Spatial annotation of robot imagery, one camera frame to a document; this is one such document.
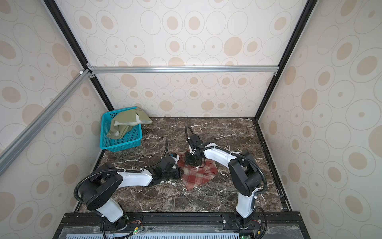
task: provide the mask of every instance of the black cable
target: black cable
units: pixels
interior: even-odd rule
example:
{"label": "black cable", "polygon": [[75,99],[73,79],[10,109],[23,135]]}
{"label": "black cable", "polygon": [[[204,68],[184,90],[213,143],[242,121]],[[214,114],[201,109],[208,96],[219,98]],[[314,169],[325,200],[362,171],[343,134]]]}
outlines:
{"label": "black cable", "polygon": [[81,187],[81,185],[86,181],[92,178],[93,176],[104,174],[104,173],[109,173],[109,172],[142,172],[142,170],[133,170],[133,169],[117,169],[117,168],[112,168],[112,169],[105,169],[99,172],[92,172],[88,176],[86,176],[83,180],[81,180],[77,186],[74,188],[73,195],[74,198],[79,202],[84,204],[84,200],[78,195],[78,189]]}
{"label": "black cable", "polygon": [[187,129],[189,129],[191,131],[191,134],[194,134],[194,131],[192,130],[192,128],[190,126],[186,126],[185,127],[186,139],[188,139]]}
{"label": "black cable", "polygon": [[259,172],[259,174],[260,174],[260,176],[261,176],[261,179],[263,180],[263,188],[262,188],[260,191],[255,192],[253,196],[256,196],[256,195],[258,195],[258,194],[264,193],[264,192],[268,189],[268,186],[267,186],[267,179],[265,178],[265,175],[264,175],[264,173],[261,171],[261,169],[257,166],[257,164],[256,164],[255,162],[253,162],[252,160],[250,160],[249,158],[247,158],[247,157],[245,157],[245,156],[243,156],[243,155],[241,155],[241,154],[233,153],[233,152],[231,152],[230,150],[227,150],[227,149],[222,148],[222,147],[219,147],[219,146],[205,147],[205,148],[201,149],[200,151],[195,152],[195,154],[200,154],[200,153],[202,153],[203,151],[210,150],[210,149],[213,149],[213,148],[222,150],[222,151],[224,151],[224,152],[226,152],[226,153],[229,153],[229,154],[231,154],[231,155],[233,155],[233,156],[235,156],[235,157],[241,158],[241,159],[247,161],[250,165],[254,166],[254,167],[258,170],[258,172]]}
{"label": "black cable", "polygon": [[101,221],[101,229],[102,229],[102,236],[104,237],[104,239],[107,239],[106,237],[106,233],[105,233],[105,226],[104,226],[104,223],[105,223],[105,220],[104,220],[104,216],[101,217],[102,218],[102,221]]}
{"label": "black cable", "polygon": [[168,153],[168,139],[166,139],[166,143],[165,143],[165,151],[164,151],[163,154],[162,154],[162,158],[164,158],[164,157],[166,156],[166,153],[167,153],[168,155],[170,155],[170,154]]}
{"label": "black cable", "polygon": [[[168,139],[166,139],[166,143],[165,143],[165,151],[164,151],[163,154],[162,154],[162,158],[164,158],[164,157],[166,156],[166,153],[167,153],[167,155],[170,156],[170,153],[168,152]],[[145,166],[145,168],[153,167],[153,166],[157,165],[158,163],[160,163],[160,160],[159,160],[158,162],[156,162],[156,163],[150,165],[150,166]]]}
{"label": "black cable", "polygon": [[265,231],[267,230],[267,216],[265,215],[264,209],[262,207],[260,207],[260,206],[255,207],[254,211],[257,211],[258,209],[260,209],[261,212],[264,215],[264,229],[263,229],[262,233],[260,234],[259,238],[257,238],[257,237],[255,237],[255,238],[256,239],[261,239],[264,236]]}
{"label": "black cable", "polygon": [[[105,217],[103,216],[102,221],[101,221],[102,236],[104,237],[104,239],[108,239],[106,237],[106,233],[105,233],[105,226],[104,226],[105,220],[104,219],[105,219]],[[130,234],[128,234],[126,236],[113,237],[113,239],[127,239],[127,238],[131,237],[132,235],[133,235],[133,232],[131,232]]]}

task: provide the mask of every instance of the red wire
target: red wire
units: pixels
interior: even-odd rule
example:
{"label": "red wire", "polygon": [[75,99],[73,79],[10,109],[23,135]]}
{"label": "red wire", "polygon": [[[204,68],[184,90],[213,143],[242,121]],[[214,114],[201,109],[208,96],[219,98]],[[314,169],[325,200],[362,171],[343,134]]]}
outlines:
{"label": "red wire", "polygon": [[261,223],[259,223],[257,220],[251,220],[251,221],[257,222],[260,225],[260,229],[262,229]]}
{"label": "red wire", "polygon": [[142,226],[143,226],[142,223],[139,223],[139,220],[132,221],[132,222],[130,222],[130,223],[128,223],[128,224],[132,224],[132,223],[136,223],[136,224],[139,224],[139,225],[142,225]]}

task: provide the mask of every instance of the black frame corner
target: black frame corner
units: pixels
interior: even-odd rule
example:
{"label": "black frame corner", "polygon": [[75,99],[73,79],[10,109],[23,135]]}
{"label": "black frame corner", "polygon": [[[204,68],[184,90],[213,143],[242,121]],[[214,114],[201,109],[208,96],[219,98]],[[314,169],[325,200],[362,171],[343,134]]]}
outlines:
{"label": "black frame corner", "polygon": [[279,196],[280,201],[281,201],[281,205],[283,206],[283,211],[292,211],[288,197],[285,193],[284,186],[283,186],[281,179],[278,175],[278,172],[276,170],[275,163],[273,162],[273,159],[272,159],[272,156],[269,152],[268,146],[265,143],[265,139],[264,139],[264,136],[261,132],[260,125],[259,125],[258,121],[255,119],[253,119],[253,126],[255,127],[257,136],[259,137],[261,148],[263,149],[265,159],[268,163],[270,173],[273,177],[273,180],[274,180],[274,183],[276,186],[276,190],[277,190],[278,196]]}
{"label": "black frame corner", "polygon": [[[72,31],[70,30],[70,27],[65,21],[65,18],[62,15],[60,9],[58,8],[56,2],[54,0],[44,0],[44,2],[47,8],[49,9],[52,17],[56,21],[58,27],[60,28],[62,34],[64,35],[65,39],[67,40],[70,47],[72,48],[74,54],[76,54],[76,57],[78,58],[82,67],[84,69],[89,69],[91,73],[91,69],[87,65],[88,60],[86,59],[84,52],[81,50],[81,47],[79,46],[78,41],[76,40]],[[96,76],[91,77],[90,80],[93,83],[93,86],[97,90],[98,94],[100,95],[101,99],[105,103],[107,109],[109,111],[113,111],[114,107],[112,103],[110,102],[109,98],[107,97],[106,92],[102,88],[102,85],[99,83],[99,80],[97,79],[97,77]]]}
{"label": "black frame corner", "polygon": [[292,36],[288,42],[288,45],[286,46],[285,51],[281,57],[280,63],[278,64],[278,71],[277,71],[276,75],[273,76],[272,80],[270,81],[269,86],[267,88],[267,91],[265,92],[265,95],[264,95],[263,99],[261,100],[259,109],[257,110],[256,115],[255,115],[256,121],[258,121],[260,119],[260,116],[263,113],[263,111],[264,111],[264,109],[268,103],[268,100],[269,100],[270,96],[272,95],[272,92],[275,89],[277,82],[280,79],[280,76],[283,73],[283,71],[284,71],[284,69],[288,63],[288,60],[289,60],[293,50],[295,49],[295,46],[298,42],[298,39],[300,39],[300,36],[304,31],[306,23],[308,22],[308,19],[312,13],[317,1],[318,0],[308,0],[306,2],[304,10],[301,13],[301,16],[300,16],[300,18],[297,22],[297,25],[296,25],[293,33],[292,33]]}

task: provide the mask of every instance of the beige circle pattern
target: beige circle pattern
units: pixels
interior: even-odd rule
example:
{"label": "beige circle pattern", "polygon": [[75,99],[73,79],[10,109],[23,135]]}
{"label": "beige circle pattern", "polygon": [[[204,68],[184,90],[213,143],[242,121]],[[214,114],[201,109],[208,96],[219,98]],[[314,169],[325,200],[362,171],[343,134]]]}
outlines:
{"label": "beige circle pattern", "polygon": [[291,23],[291,15],[287,11],[277,14],[270,22],[269,30],[273,35],[285,32]]}
{"label": "beige circle pattern", "polygon": [[[9,12],[5,11],[3,3],[9,4]],[[59,3],[75,6],[72,7],[73,13],[68,16],[74,16],[71,25],[79,30],[78,33],[88,37],[88,33],[96,32],[99,26],[93,17],[85,13],[78,16],[74,14],[79,10],[76,7],[83,7],[85,1],[68,0],[58,1],[57,4]],[[25,128],[33,122],[45,106],[77,76],[82,67],[59,33],[54,20],[39,1],[2,1],[0,5],[2,33],[9,33],[7,37],[0,35],[0,71],[9,74],[0,81],[0,104],[5,115],[0,123],[0,132],[8,131],[6,126],[15,124],[14,130],[8,133],[11,142],[20,133],[18,125]],[[88,21],[81,18],[85,20],[83,24],[88,29],[80,24],[81,16],[88,18]],[[89,48],[85,52],[93,54],[91,50]],[[91,109],[90,99],[98,97],[90,87],[91,83],[88,80],[85,82],[76,90],[72,100],[64,103],[63,110],[59,110],[52,117],[8,169],[28,175],[29,180],[18,182],[16,187],[14,180],[2,181],[0,221],[7,224],[8,230],[1,234],[2,238],[51,238],[56,230],[54,227],[57,221],[61,220],[57,215],[62,217],[67,212],[66,207],[59,205],[65,203],[69,192],[73,191],[75,186],[73,183],[68,187],[64,181],[65,169],[74,164],[74,159],[66,159],[60,146],[64,137],[75,132],[72,130],[73,122],[82,121],[81,112],[78,112],[83,110],[80,106]],[[94,117],[98,117],[100,113],[107,111],[104,106],[97,107],[97,113],[92,112],[92,117],[93,114]],[[63,120],[68,119],[67,114],[64,114],[65,117],[60,114],[64,111],[71,114],[71,120]],[[90,131],[85,124],[81,125],[83,133],[86,130]],[[76,142],[76,147],[87,147],[91,151],[89,156],[94,157],[92,160],[95,162],[95,157],[100,151],[97,146],[98,140],[99,137],[93,134],[82,135],[82,140]],[[3,140],[1,144],[2,148],[8,146],[4,145]],[[78,166],[78,171],[88,172],[89,169],[81,165]],[[67,192],[61,190],[62,187],[67,187]],[[42,233],[44,234],[41,237],[34,236]]]}
{"label": "beige circle pattern", "polygon": [[178,34],[183,27],[181,16],[175,11],[168,11],[164,14],[162,24],[166,32],[171,35]]}
{"label": "beige circle pattern", "polygon": [[185,29],[191,35],[199,34],[204,28],[203,15],[198,11],[189,12],[184,21]]}
{"label": "beige circle pattern", "polygon": [[[376,192],[368,189],[378,187],[375,173],[382,157],[382,51],[375,41],[381,34],[381,4],[320,1],[259,120],[291,205],[303,212],[312,238],[373,238],[382,231],[374,214]],[[299,121],[296,107],[303,113]],[[281,110],[284,119],[278,121]],[[270,134],[272,120],[283,138]],[[302,144],[296,155],[294,135]],[[298,182],[283,174],[291,163],[301,171]],[[301,183],[308,190],[300,191]],[[303,200],[309,191],[307,206]]]}

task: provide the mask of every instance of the metal mounting rail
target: metal mounting rail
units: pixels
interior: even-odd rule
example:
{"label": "metal mounting rail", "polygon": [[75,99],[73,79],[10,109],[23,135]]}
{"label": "metal mounting rail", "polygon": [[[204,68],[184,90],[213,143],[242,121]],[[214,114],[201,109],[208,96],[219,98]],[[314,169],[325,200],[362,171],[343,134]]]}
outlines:
{"label": "metal mounting rail", "polygon": [[203,73],[203,72],[277,72],[277,65],[184,66],[184,67],[94,67],[93,73]]}
{"label": "metal mounting rail", "polygon": [[[126,236],[126,233],[111,233],[108,239]],[[239,234],[233,232],[210,232],[210,233],[144,233],[136,234],[129,239],[239,239]],[[95,234],[67,234],[66,239],[104,239],[101,233]]]}
{"label": "metal mounting rail", "polygon": [[78,74],[56,98],[30,123],[24,131],[4,150],[0,155],[0,175],[11,165],[17,156],[29,145],[40,130],[59,111],[61,106],[72,96],[73,92],[88,79],[90,72],[88,69]]}

